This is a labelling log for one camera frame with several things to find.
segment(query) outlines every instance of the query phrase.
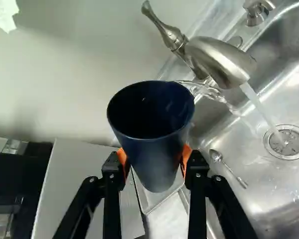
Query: brushed nickel faucet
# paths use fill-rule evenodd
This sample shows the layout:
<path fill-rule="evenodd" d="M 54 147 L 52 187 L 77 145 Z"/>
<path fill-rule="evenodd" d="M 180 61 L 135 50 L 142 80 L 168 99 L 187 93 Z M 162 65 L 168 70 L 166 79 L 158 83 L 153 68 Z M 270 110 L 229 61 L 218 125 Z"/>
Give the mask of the brushed nickel faucet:
<path fill-rule="evenodd" d="M 142 13 L 158 28 L 165 45 L 193 70 L 198 79 L 204 81 L 209 75 L 219 88 L 229 89 L 247 82 L 255 72 L 254 58 L 211 37 L 188 39 L 177 27 L 163 23 L 148 0 L 142 5 Z"/>
<path fill-rule="evenodd" d="M 256 26 L 264 22 L 269 11 L 276 7 L 270 0 L 246 0 L 243 8 L 247 12 L 247 26 Z"/>

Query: white wall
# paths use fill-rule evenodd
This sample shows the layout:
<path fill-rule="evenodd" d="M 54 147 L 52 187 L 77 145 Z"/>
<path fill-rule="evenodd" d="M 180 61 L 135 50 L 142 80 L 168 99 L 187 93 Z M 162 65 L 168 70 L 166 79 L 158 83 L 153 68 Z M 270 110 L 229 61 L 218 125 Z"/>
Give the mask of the white wall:
<path fill-rule="evenodd" d="M 18 0 L 18 30 L 0 30 L 0 136 L 109 144 L 106 107 L 122 87 L 154 78 L 171 55 L 143 0 Z M 201 0 L 151 0 L 186 31 Z"/>

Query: sink drain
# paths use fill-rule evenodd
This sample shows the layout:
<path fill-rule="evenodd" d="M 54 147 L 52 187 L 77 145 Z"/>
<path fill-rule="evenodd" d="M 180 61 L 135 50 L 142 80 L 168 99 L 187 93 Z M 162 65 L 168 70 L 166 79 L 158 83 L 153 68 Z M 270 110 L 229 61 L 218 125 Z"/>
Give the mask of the sink drain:
<path fill-rule="evenodd" d="M 286 144 L 281 145 L 276 135 L 267 131 L 264 135 L 264 146 L 266 150 L 274 157 L 284 160 L 299 159 L 299 127 L 292 124 L 280 124 L 276 126 L 282 133 Z"/>

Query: sink basin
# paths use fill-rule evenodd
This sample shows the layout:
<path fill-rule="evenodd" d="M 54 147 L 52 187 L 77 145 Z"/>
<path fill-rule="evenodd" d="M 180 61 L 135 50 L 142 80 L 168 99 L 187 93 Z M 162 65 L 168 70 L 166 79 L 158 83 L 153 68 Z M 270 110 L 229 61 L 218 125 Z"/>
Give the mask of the sink basin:
<path fill-rule="evenodd" d="M 242 49 L 257 60 L 257 75 L 249 83 L 274 121 L 299 127 L 299 0 L 276 6 L 263 24 L 247 27 L 244 18 L 228 37 L 240 35 Z M 272 156 L 263 144 L 269 127 L 258 111 L 239 88 L 225 96 L 239 113 L 201 100 L 191 145 L 203 153 L 218 150 L 236 176 L 248 183 L 244 189 L 223 164 L 210 162 L 211 169 L 228 180 L 260 239 L 299 239 L 299 159 Z M 208 219 L 208 227 L 215 231 L 212 235 L 220 234 L 215 217 Z"/>

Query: white cloth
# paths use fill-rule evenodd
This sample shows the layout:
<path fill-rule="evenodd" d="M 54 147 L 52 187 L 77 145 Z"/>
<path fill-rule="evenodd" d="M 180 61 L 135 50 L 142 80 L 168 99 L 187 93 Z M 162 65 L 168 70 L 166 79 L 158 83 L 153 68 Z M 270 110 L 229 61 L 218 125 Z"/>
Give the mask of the white cloth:
<path fill-rule="evenodd" d="M 6 33 L 16 29 L 12 16 L 18 12 L 15 0 L 0 0 L 0 28 Z"/>

